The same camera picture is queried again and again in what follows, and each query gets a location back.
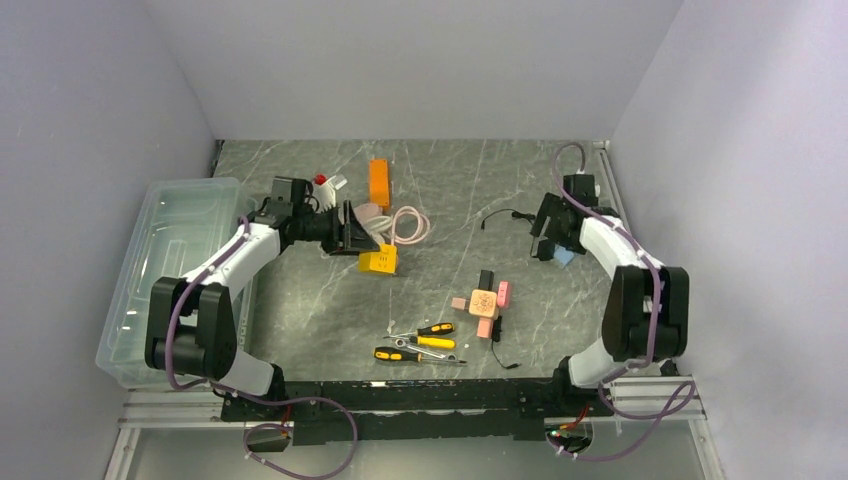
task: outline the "transparent plastic bin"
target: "transparent plastic bin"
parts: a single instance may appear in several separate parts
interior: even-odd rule
[[[238,216],[254,206],[234,178],[150,185],[100,337],[98,367],[126,388],[167,385],[165,372],[144,363],[150,289],[160,277],[180,277],[211,257],[235,233]],[[252,283],[233,302],[242,348],[250,334]]]

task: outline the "pink toy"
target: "pink toy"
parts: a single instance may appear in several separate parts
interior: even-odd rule
[[[451,307],[457,310],[465,310],[466,302],[467,300],[464,298],[453,297],[453,300],[451,300]]]
[[[509,306],[509,295],[512,292],[512,286],[509,282],[501,282],[498,285],[498,306],[506,308]]]
[[[480,322],[477,323],[477,336],[480,338],[492,338],[492,327],[495,321],[491,318],[480,317]]]

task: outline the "screwdriver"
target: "screwdriver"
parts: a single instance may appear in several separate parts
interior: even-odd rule
[[[374,358],[384,362],[437,362],[437,363],[465,363],[465,360],[446,360],[438,358],[422,357],[420,353],[406,352],[392,347],[377,347],[374,349]]]
[[[383,338],[403,338],[409,343],[414,343],[416,345],[423,345],[426,347],[433,348],[444,348],[447,350],[453,350],[456,348],[456,342],[449,338],[433,338],[433,337],[408,337],[405,335],[388,335]]]
[[[398,337],[408,337],[410,335],[418,335],[419,337],[426,335],[450,335],[456,331],[456,327],[452,323],[438,323],[432,327],[419,328],[415,332],[401,333]]]

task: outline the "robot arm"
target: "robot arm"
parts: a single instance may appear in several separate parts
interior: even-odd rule
[[[236,347],[232,300],[262,267],[296,241],[320,242],[330,255],[379,250],[356,220],[350,202],[344,202],[341,213],[335,206],[316,212],[307,202],[310,197],[308,180],[276,177],[271,196],[248,216],[249,225],[239,227],[215,255],[182,278],[162,277],[154,283],[145,342],[149,367],[165,369],[165,340],[177,301],[202,272],[211,270],[190,291],[179,312],[181,318],[194,312],[197,316],[194,325],[189,321],[177,325],[172,349],[175,372],[270,400],[285,395],[280,367]]]
[[[554,258],[558,248],[576,254],[591,252],[612,279],[607,307],[601,324],[601,337],[586,350],[566,357],[571,385],[593,388],[632,360],[647,354],[653,279],[644,259],[614,228],[621,224],[618,214],[598,206],[593,175],[575,174],[563,178],[566,192],[612,227],[587,216],[566,199],[546,194],[530,231],[539,241],[535,258]],[[644,254],[656,267],[661,284],[660,310],[653,358],[677,357],[686,349],[689,275],[679,267],[668,267]]]

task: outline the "white backdrop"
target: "white backdrop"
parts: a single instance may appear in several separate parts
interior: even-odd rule
[[[126,391],[94,355],[138,209],[215,143],[141,2],[0,10],[0,477],[103,478]]]
[[[688,1],[613,136],[731,479],[848,478],[848,10]]]
[[[682,0],[146,0],[225,139],[607,139]]]

